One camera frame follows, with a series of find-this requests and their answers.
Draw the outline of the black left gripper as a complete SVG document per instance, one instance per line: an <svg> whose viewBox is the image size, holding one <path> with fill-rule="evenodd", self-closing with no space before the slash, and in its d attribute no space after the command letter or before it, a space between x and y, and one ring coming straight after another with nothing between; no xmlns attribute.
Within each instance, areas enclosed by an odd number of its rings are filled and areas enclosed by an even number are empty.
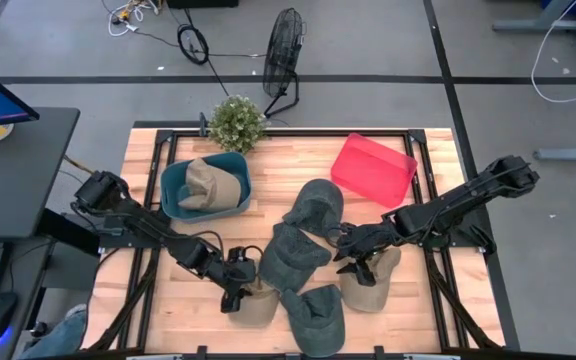
<svg viewBox="0 0 576 360"><path fill-rule="evenodd" d="M241 300L249 295L242 288L252 283L256 277L255 263L252 259L236 259L234 262L220 262L212 271L212 281L221 287L225 293L221 298L220 311L224 314L239 311Z"/></svg>

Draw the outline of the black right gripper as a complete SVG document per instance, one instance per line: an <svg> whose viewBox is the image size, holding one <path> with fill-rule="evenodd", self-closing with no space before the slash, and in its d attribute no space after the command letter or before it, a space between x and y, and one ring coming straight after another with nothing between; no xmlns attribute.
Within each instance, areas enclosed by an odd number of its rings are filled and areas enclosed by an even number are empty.
<svg viewBox="0 0 576 360"><path fill-rule="evenodd" d="M335 260L352 258L357 262L348 262L337 270L337 274L356 274L362 286L372 287L376 284L374 273L364 261L374 252L384 249L394 242L394 226L389 222L354 225L342 223L335 228L337 239Z"/></svg>

